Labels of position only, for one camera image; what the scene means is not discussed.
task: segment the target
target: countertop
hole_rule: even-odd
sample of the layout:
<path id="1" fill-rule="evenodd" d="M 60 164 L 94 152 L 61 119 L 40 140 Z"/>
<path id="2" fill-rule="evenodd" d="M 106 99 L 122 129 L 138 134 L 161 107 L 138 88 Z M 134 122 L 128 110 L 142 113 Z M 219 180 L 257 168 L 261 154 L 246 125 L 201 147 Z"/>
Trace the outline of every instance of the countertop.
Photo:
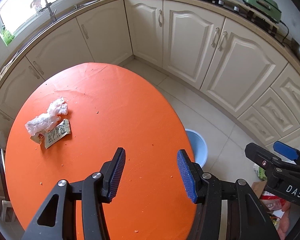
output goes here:
<path id="1" fill-rule="evenodd" d="M 29 42 L 21 51 L 20 53 L 13 59 L 13 61 L 10 63 L 8 67 L 4 70 L 4 74 L 0 77 L 0 87 L 2 86 L 4 80 L 7 78 L 7 76 L 11 73 L 13 68 L 19 63 L 19 61 L 39 42 L 41 41 L 45 36 L 47 36 L 49 33 L 51 33 L 56 28 L 60 27 L 67 21 L 73 19 L 74 17 L 77 17 L 78 15 L 92 9 L 98 6 L 101 6 L 103 4 L 112 2 L 115 0 L 100 0 L 99 2 L 93 3 L 91 5 L 85 6 L 83 8 L 80 8 L 66 17 L 62 18 L 61 20 L 57 21 L 56 23 L 50 25 L 45 31 L 43 31 L 39 36 L 36 36 L 31 42 Z M 283 47 L 280 45 L 273 37 L 271 37 L 268 33 L 263 31 L 261 28 L 257 27 L 250 21 L 238 16 L 235 13 L 232 13 L 228 10 L 225 10 L 221 7 L 215 6 L 211 3 L 203 2 L 200 0 L 173 0 L 178 2 L 183 2 L 191 5 L 195 5 L 207 10 L 214 11 L 216 13 L 219 13 L 225 17 L 228 17 L 241 25 L 247 27 L 260 37 L 262 37 L 264 40 L 266 40 L 268 43 L 270 43 L 274 48 L 276 48 L 289 62 L 290 64 L 295 68 L 295 70 L 300 75 L 300 61 L 296 58 L 296 56 L 292 53 L 291 49 L 287 46 Z"/>

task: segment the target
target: plastic bag on floor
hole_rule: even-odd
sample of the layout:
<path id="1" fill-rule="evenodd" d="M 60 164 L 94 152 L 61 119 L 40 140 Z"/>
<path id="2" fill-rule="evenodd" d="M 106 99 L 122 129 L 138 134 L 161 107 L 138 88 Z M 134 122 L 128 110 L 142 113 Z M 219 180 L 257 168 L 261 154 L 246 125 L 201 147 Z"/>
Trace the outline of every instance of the plastic bag on floor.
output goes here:
<path id="1" fill-rule="evenodd" d="M 65 103 L 63 98 L 53 101 L 46 113 L 40 114 L 36 118 L 25 124 L 28 133 L 34 136 L 37 132 L 46 133 L 53 129 L 57 122 L 61 120 L 58 115 L 68 114 L 68 104 Z"/>

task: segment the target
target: cabinet handle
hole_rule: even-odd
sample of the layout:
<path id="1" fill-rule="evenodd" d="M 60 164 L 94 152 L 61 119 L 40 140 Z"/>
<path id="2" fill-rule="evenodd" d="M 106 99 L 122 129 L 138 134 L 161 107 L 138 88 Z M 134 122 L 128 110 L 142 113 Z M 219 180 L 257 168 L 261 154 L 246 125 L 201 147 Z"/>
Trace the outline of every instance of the cabinet handle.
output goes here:
<path id="1" fill-rule="evenodd" d="M 292 92 L 293 97 L 295 98 L 295 100 L 300 104 L 300 98 L 298 96 L 298 93 L 295 92 L 293 89 L 290 89 Z"/>
<path id="2" fill-rule="evenodd" d="M 160 15 L 162 15 L 162 10 L 159 10 L 159 15 L 158 15 L 159 26 L 162 27 L 162 22 L 160 22 Z"/>
<path id="3" fill-rule="evenodd" d="M 271 111 L 280 122 L 284 123 L 284 120 L 279 116 L 279 114 L 277 113 L 277 111 L 275 109 L 272 108 Z"/>
<path id="4" fill-rule="evenodd" d="M 35 61 L 33 62 L 33 64 L 36 66 L 37 71 L 39 71 L 42 75 L 44 75 L 44 72 L 42 68 L 39 66 L 39 64 Z"/>
<path id="5" fill-rule="evenodd" d="M 6 117 L 3 113 L 0 112 L 0 115 L 2 116 L 3 119 L 10 121 L 10 118 Z"/>
<path id="6" fill-rule="evenodd" d="M 81 25 L 81 28 L 82 28 L 82 31 L 83 31 L 83 33 L 84 33 L 84 36 L 86 36 L 86 39 L 89 39 L 89 36 L 88 36 L 88 32 L 87 32 L 87 30 L 86 30 L 86 27 L 82 24 L 82 25 Z"/>
<path id="7" fill-rule="evenodd" d="M 31 73 L 37 78 L 37 79 L 40 79 L 39 75 L 37 75 L 37 73 L 35 72 L 35 70 L 29 66 L 29 69 L 31 70 Z"/>
<path id="8" fill-rule="evenodd" d="M 259 133 L 266 134 L 266 132 L 260 128 L 260 126 L 259 126 L 259 124 L 258 124 L 258 123 L 256 123 L 256 122 L 255 122 L 254 124 L 255 124 L 255 126 L 256 126 L 256 128 L 257 128 L 257 130 L 259 131 Z"/>
<path id="9" fill-rule="evenodd" d="M 221 38 L 221 41 L 220 41 L 220 44 L 219 44 L 219 48 L 218 48 L 219 51 L 222 50 L 222 44 L 223 44 L 223 41 L 224 41 L 225 37 L 227 36 L 227 34 L 228 34 L 228 33 L 227 33 L 226 31 L 224 31 L 224 32 L 222 33 L 222 38 Z"/>
<path id="10" fill-rule="evenodd" d="M 214 33 L 213 35 L 213 39 L 212 39 L 212 43 L 211 43 L 211 46 L 214 48 L 214 46 L 216 45 L 215 41 L 216 41 L 216 37 L 217 37 L 217 34 L 219 32 L 219 27 L 216 28 L 216 32 Z"/>

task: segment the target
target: green appliance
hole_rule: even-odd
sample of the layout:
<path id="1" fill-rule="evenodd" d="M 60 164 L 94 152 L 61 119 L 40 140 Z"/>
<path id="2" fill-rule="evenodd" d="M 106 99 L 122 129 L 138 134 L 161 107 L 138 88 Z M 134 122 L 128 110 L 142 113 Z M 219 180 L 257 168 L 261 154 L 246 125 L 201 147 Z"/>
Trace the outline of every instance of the green appliance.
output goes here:
<path id="1" fill-rule="evenodd" d="M 243 0 L 247 6 L 256 9 L 271 21 L 279 23 L 281 19 L 281 11 L 278 4 L 273 0 Z"/>

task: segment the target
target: round table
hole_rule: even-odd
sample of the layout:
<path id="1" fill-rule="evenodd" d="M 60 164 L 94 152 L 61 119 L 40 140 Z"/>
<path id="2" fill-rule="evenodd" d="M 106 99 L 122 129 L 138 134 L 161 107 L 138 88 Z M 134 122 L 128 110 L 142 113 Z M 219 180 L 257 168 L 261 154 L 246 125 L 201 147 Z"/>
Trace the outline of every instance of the round table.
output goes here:
<path id="1" fill-rule="evenodd" d="M 71 134 L 44 148 L 25 123 L 63 97 Z M 177 151 L 193 153 L 178 116 L 149 82 L 110 64 L 85 63 L 44 82 L 13 123 L 6 151 L 6 180 L 13 209 L 26 228 L 60 179 L 83 180 L 126 151 L 117 196 L 103 204 L 109 235 L 119 239 L 186 239 L 196 206 L 187 198 Z M 77 203 L 77 239 L 83 239 Z"/>

